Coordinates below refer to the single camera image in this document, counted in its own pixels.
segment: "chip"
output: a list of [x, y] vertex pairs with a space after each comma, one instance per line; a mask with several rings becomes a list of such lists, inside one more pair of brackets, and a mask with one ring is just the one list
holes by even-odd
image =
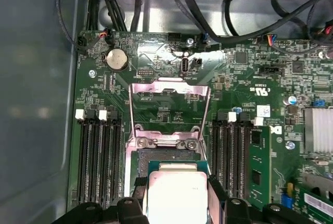
[[295, 105], [289, 105], [287, 106], [287, 113], [289, 115], [295, 115], [298, 112], [298, 107]]
[[261, 182], [261, 173], [252, 170], [252, 181], [254, 184], [257, 184], [258, 186], [260, 186], [260, 182]]
[[235, 61], [237, 64], [247, 64], [248, 55], [246, 52], [236, 52]]
[[251, 143], [252, 144], [256, 144], [256, 145], [260, 145], [261, 144], [261, 132], [259, 131], [252, 131], [252, 135], [251, 135]]
[[292, 73], [303, 73], [304, 72], [304, 62], [293, 61], [292, 62]]

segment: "heatsink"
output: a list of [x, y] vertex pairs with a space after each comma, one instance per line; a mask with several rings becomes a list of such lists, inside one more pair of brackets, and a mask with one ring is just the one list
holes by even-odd
[[333, 153], [333, 109], [306, 108], [305, 151]]

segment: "screw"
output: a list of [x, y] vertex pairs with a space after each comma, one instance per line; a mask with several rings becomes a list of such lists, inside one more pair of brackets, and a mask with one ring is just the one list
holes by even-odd
[[147, 146], [147, 139], [146, 138], [140, 138], [137, 140], [137, 146], [138, 147], [146, 147]]
[[271, 210], [276, 211], [276, 212], [281, 211], [281, 208], [279, 208], [278, 206], [275, 206], [275, 205], [270, 206], [270, 208], [271, 208]]
[[235, 205], [240, 205], [240, 200], [238, 199], [233, 199], [231, 202], [234, 203]]
[[189, 141], [187, 144], [186, 144], [186, 147], [189, 149], [189, 150], [194, 150], [196, 147], [197, 147], [197, 143], [196, 141]]
[[291, 141], [286, 142], [286, 149], [293, 150], [295, 147], [296, 145], [293, 142]]
[[194, 44], [194, 39], [193, 39], [193, 38], [188, 38], [188, 39], [186, 40], [186, 44], [187, 44], [188, 46], [192, 46], [192, 45]]
[[91, 78], [95, 78], [96, 75], [97, 75], [97, 72], [96, 72], [95, 70], [92, 69], [92, 70], [89, 71], [88, 75], [89, 75]]

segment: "black dimm slot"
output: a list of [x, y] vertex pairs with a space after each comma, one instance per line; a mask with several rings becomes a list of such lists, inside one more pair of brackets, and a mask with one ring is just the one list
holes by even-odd
[[239, 126], [238, 128], [238, 198], [244, 198], [244, 127]]
[[80, 136], [79, 170], [78, 170], [78, 204], [83, 203], [85, 200], [88, 129], [89, 129], [88, 124], [86, 122], [82, 122], [81, 136]]
[[99, 190], [99, 197], [100, 197], [100, 204], [102, 205], [103, 209], [107, 207], [108, 199], [108, 179], [109, 179], [109, 153], [110, 153], [110, 126], [104, 125], [103, 128], [103, 135], [102, 135], [102, 145], [101, 145], [101, 162], [100, 162], [100, 190]]
[[97, 172], [96, 167], [98, 163], [98, 141], [99, 141], [99, 124], [91, 124], [91, 132], [89, 135], [89, 158], [88, 158], [88, 199], [90, 202], [96, 202], [96, 182]]
[[100, 203], [100, 185], [101, 185], [101, 164], [102, 164], [102, 157], [101, 157], [101, 150], [103, 145], [103, 135], [104, 135], [104, 128], [103, 125], [99, 124], [99, 135], [98, 135], [98, 163], [97, 163], [97, 181], [96, 181], [96, 202]]
[[219, 176], [219, 134], [220, 134], [220, 127], [217, 122], [213, 123], [213, 139], [212, 139], [212, 173], [216, 175], [218, 178]]
[[222, 126], [220, 128], [221, 133], [221, 145], [222, 145], [222, 171], [221, 171], [221, 177], [222, 177], [222, 187], [226, 190], [228, 187], [228, 181], [229, 181], [229, 158], [228, 153], [230, 152], [229, 144], [228, 144], [228, 127]]
[[233, 197], [238, 197], [238, 180], [239, 180], [239, 130], [238, 123], [234, 123], [233, 126]]
[[120, 156], [120, 126], [114, 123], [111, 127], [112, 132], [112, 150], [111, 150], [111, 189], [110, 199], [113, 201], [118, 197], [118, 183], [119, 183], [119, 156]]
[[234, 197], [234, 126], [228, 126], [228, 141], [226, 142], [228, 146], [227, 157], [229, 160], [228, 173], [228, 194], [230, 197]]

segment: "capacitor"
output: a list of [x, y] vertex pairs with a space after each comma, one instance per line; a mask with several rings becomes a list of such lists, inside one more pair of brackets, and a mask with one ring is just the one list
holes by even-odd
[[295, 105], [297, 103], [297, 98], [293, 95], [287, 96], [287, 97], [284, 98], [283, 103], [287, 106]]
[[240, 107], [233, 107], [232, 111], [236, 112], [236, 114], [238, 114], [238, 115], [243, 112], [242, 108], [240, 108]]
[[108, 53], [105, 62], [112, 71], [120, 72], [128, 67], [129, 58], [122, 49], [115, 48]]

